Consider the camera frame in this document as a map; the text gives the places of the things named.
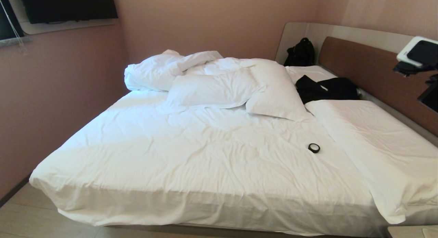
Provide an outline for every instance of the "wall-mounted television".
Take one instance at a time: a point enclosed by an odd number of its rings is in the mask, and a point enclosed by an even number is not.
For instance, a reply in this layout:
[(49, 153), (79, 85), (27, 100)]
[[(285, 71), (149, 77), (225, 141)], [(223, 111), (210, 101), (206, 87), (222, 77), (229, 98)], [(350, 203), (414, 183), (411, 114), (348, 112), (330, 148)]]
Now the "wall-mounted television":
[(117, 18), (114, 0), (22, 0), (31, 24)]

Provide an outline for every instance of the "white bed sheet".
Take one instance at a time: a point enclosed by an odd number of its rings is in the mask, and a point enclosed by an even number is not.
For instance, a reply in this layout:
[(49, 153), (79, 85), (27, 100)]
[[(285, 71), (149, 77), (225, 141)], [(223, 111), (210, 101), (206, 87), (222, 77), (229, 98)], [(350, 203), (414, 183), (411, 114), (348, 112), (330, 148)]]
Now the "white bed sheet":
[[(42, 161), (30, 183), (61, 214), (94, 226), (377, 237), (388, 225), (316, 118), (250, 116), (244, 107), (163, 115), (155, 108), (166, 95), (129, 93)], [(410, 212), (404, 224), (437, 222), (436, 208)]]

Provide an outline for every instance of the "floor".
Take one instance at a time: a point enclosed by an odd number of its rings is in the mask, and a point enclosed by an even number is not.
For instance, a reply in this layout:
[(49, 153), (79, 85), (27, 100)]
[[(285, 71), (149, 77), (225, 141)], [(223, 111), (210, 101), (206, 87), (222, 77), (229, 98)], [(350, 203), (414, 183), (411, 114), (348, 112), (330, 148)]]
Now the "floor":
[[(0, 238), (303, 238), (273, 232), (226, 230), (180, 225), (93, 227), (58, 213), (53, 203), (25, 185), (0, 208)], [(319, 238), (347, 238), (319, 236)]]

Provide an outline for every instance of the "window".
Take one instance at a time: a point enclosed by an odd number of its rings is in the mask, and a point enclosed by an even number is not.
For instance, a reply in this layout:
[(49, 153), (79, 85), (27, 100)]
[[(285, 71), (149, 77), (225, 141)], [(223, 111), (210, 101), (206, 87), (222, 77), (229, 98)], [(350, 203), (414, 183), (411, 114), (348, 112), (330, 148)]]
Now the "window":
[(12, 10), (9, 0), (0, 1), (0, 40), (15, 38), (16, 34), (14, 32), (14, 29), (19, 37), (23, 37), (23, 30), (14, 15), (14, 11)]

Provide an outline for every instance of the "nightstand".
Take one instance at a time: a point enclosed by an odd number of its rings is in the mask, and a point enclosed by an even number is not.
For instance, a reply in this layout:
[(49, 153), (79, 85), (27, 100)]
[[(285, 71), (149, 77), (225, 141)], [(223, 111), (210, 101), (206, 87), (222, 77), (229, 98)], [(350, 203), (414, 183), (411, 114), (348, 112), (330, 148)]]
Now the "nightstand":
[[(427, 229), (429, 237), (423, 235), (423, 229)], [(438, 225), (429, 226), (391, 226), (388, 227), (390, 238), (437, 238)]]

